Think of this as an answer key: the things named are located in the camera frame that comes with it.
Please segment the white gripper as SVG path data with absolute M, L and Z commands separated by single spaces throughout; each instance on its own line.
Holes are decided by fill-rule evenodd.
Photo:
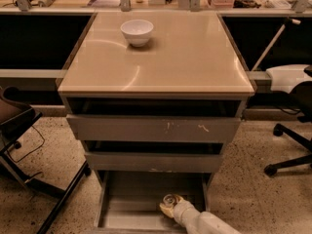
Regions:
M 161 212 L 174 220 L 181 226 L 188 226 L 200 212 L 188 201 L 180 201 L 175 206 L 173 204 L 159 204 Z

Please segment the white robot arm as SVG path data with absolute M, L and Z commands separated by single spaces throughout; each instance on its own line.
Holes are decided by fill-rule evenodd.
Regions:
M 160 204 L 161 211 L 184 227 L 187 234 L 242 234 L 216 215 L 199 212 L 190 202 Z

